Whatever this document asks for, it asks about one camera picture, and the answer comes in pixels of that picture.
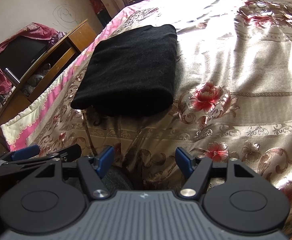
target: metal screw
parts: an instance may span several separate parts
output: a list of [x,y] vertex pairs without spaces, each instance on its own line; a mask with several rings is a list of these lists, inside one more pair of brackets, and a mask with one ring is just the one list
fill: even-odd
[[196,195],[196,191],[192,188],[184,188],[179,193],[184,197],[193,197]]
[[108,197],[109,193],[103,189],[96,189],[92,195],[96,198],[105,198]]

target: red fabric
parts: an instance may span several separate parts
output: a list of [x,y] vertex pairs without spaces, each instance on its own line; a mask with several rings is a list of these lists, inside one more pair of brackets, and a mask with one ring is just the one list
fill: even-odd
[[[17,36],[25,36],[36,40],[50,40],[57,31],[39,23],[31,23],[18,31],[15,35],[11,36],[0,44],[0,53],[7,47],[8,43],[15,39]],[[11,82],[6,78],[0,69],[0,94],[8,93],[11,90]]]
[[100,11],[106,9],[105,5],[101,0],[90,0],[92,7],[94,8],[95,14],[98,14]]

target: gray ribbed plate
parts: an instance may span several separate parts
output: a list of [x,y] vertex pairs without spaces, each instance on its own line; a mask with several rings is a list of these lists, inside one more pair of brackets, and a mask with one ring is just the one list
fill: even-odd
[[193,201],[171,191],[118,191],[114,198],[91,203],[87,213],[62,232],[25,236],[7,231],[1,240],[285,240],[281,232],[239,236],[212,224]]

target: pencil scribble on wall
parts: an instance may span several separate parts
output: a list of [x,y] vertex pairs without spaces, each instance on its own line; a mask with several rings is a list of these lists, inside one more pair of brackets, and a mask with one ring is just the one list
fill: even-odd
[[82,22],[82,16],[76,7],[62,4],[54,9],[53,16],[64,28],[71,30]]

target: wooden cabinet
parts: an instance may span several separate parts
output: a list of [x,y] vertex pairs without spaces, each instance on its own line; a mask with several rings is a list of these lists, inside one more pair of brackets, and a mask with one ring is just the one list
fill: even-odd
[[[43,54],[21,78],[20,84],[12,92],[0,111],[0,125],[13,119],[18,113],[25,110],[33,103],[58,77],[58,75],[73,62],[76,57],[84,51],[96,38],[96,33],[90,27],[87,20],[83,21],[72,31],[67,33],[57,44]],[[26,96],[22,93],[22,88],[27,80],[42,65],[49,63],[50,71],[39,82],[33,92]]]

